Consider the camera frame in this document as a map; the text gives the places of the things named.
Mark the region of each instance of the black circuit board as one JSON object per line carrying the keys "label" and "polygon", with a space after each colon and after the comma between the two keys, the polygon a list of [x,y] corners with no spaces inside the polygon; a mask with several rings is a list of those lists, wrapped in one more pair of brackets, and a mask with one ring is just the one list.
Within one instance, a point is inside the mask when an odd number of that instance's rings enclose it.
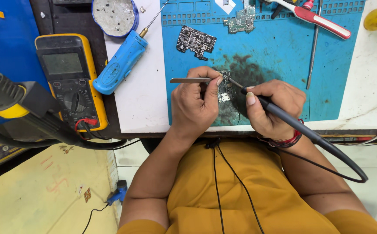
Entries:
{"label": "black circuit board", "polygon": [[203,56],[204,51],[211,53],[216,40],[214,36],[183,25],[177,40],[177,50],[185,53],[187,49],[190,49],[195,53],[195,57],[207,61],[209,59]]}
{"label": "black circuit board", "polygon": [[230,71],[228,69],[219,71],[222,74],[223,81],[220,83],[217,89],[217,99],[219,102],[227,102],[236,97],[235,88],[232,82],[230,82]]}

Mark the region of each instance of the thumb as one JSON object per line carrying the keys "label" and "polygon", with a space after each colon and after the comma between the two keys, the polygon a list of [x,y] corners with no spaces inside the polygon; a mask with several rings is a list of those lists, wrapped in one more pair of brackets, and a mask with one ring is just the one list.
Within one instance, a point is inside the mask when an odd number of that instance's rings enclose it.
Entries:
{"label": "thumb", "polygon": [[207,85],[206,93],[204,94],[204,104],[208,107],[218,106],[217,89],[222,82],[223,77],[219,76],[212,79]]}
{"label": "thumb", "polygon": [[246,109],[248,110],[250,124],[257,132],[271,124],[265,110],[262,108],[261,102],[252,92],[246,94]]}

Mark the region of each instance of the green circuit board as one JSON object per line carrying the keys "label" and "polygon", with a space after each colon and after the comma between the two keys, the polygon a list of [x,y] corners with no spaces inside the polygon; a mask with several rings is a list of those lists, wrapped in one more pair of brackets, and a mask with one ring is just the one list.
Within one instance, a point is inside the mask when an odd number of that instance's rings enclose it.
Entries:
{"label": "green circuit board", "polygon": [[243,31],[250,33],[255,29],[253,23],[255,20],[255,8],[255,5],[246,5],[245,2],[244,9],[236,13],[236,18],[224,20],[223,25],[228,26],[231,34]]}
{"label": "green circuit board", "polygon": [[217,89],[217,99],[219,102],[227,102],[236,97],[235,88],[232,82],[229,80],[230,71],[228,69],[219,71],[222,74],[223,81],[220,83]]}

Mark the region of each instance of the circuit board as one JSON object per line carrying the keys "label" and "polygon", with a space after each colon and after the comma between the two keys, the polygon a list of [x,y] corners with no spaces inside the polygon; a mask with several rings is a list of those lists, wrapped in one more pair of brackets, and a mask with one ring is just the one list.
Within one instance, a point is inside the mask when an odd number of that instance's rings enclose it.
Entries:
{"label": "circuit board", "polygon": [[230,71],[228,69],[219,71],[223,76],[223,81],[220,83],[217,89],[217,99],[219,102],[227,102],[233,100],[236,96],[235,88],[232,82],[230,82]]}
{"label": "circuit board", "polygon": [[236,18],[226,19],[223,21],[224,26],[228,26],[229,33],[235,34],[237,32],[246,31],[250,33],[255,29],[253,21],[255,20],[255,5],[247,5],[247,0],[245,0],[244,8],[236,12]]}
{"label": "circuit board", "polygon": [[211,53],[216,40],[217,38],[213,36],[183,25],[177,40],[177,50],[185,53],[187,49],[190,49],[195,53],[195,57],[207,61],[209,59],[203,56],[204,51]]}

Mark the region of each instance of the yellow floor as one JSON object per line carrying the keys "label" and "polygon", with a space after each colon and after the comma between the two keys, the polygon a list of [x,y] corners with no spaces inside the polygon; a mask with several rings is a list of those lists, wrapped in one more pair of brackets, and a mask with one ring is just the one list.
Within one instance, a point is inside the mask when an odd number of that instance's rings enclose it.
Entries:
{"label": "yellow floor", "polygon": [[[82,233],[110,183],[106,151],[51,146],[0,177],[0,234]],[[113,206],[94,211],[86,234],[116,233],[115,214]]]}

